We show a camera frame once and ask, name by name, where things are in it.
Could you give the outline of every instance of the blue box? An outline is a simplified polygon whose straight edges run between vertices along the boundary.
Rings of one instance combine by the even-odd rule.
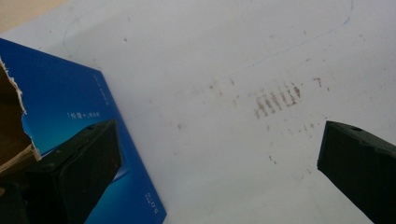
[[[0,59],[22,92],[22,126],[42,156],[88,125],[117,121],[122,166],[86,223],[163,223],[163,204],[102,73],[1,38]]]

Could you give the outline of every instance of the beige surface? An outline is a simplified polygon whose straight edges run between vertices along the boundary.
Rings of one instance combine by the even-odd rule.
[[[41,15],[66,0],[0,0],[0,34]]]

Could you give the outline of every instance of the open box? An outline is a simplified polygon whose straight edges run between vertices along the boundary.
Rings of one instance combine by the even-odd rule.
[[[103,75],[4,39],[0,59],[0,176],[23,175],[79,130],[115,119],[122,166],[86,223],[163,223],[163,205]]]

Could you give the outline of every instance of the white surface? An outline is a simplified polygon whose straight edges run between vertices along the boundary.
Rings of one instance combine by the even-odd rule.
[[[80,0],[0,36],[104,73],[165,223],[361,224],[316,163],[326,119],[396,144],[395,10]]]

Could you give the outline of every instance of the white table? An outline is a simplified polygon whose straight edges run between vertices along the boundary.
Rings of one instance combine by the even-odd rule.
[[[396,144],[396,3],[75,0],[0,35],[100,69],[165,223],[371,223],[325,121]]]

